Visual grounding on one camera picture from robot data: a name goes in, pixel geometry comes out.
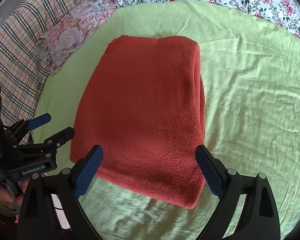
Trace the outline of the person left hand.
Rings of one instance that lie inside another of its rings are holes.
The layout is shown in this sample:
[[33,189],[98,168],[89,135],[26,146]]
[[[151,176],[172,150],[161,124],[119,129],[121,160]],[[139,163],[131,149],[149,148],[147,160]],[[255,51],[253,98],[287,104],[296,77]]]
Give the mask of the person left hand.
[[6,189],[4,186],[0,185],[0,202],[2,204],[4,204],[7,208],[9,208],[10,210],[15,210],[13,203],[17,202],[18,205],[22,204],[29,181],[30,181],[30,179],[28,178],[21,182],[20,188],[23,193],[21,195],[19,195],[16,198],[16,200],[14,200],[12,194],[8,191],[8,189]]

